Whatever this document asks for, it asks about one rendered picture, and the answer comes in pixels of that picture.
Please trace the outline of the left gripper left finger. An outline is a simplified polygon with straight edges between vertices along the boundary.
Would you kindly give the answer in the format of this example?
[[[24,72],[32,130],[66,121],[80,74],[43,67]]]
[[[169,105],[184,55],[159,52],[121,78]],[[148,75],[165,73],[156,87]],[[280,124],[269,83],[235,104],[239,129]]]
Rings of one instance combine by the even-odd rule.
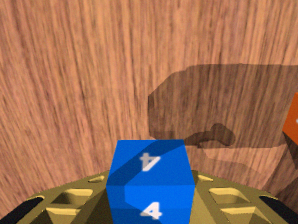
[[[16,224],[113,224],[104,171],[33,194],[41,201]],[[73,205],[78,204],[78,205]]]

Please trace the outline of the orange block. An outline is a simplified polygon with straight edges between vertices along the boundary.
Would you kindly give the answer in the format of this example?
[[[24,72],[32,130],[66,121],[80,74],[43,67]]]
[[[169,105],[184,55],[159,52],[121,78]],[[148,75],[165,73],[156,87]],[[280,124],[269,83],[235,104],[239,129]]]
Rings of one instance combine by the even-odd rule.
[[[282,131],[298,145],[298,93],[294,94]]]

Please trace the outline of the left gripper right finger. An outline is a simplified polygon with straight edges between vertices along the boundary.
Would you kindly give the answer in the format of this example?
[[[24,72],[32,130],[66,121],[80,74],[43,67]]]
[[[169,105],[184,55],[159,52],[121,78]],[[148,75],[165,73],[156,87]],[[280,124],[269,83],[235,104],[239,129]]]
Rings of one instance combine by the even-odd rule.
[[[277,199],[272,194],[197,170],[191,172],[195,188],[189,224],[288,224],[259,198]]]

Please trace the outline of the blue block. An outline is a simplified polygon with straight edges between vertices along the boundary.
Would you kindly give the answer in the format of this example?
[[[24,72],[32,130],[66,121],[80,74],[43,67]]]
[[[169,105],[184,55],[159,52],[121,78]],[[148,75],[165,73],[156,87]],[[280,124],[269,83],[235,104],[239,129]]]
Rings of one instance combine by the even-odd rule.
[[[106,183],[113,224],[189,224],[194,188],[183,139],[117,141]]]

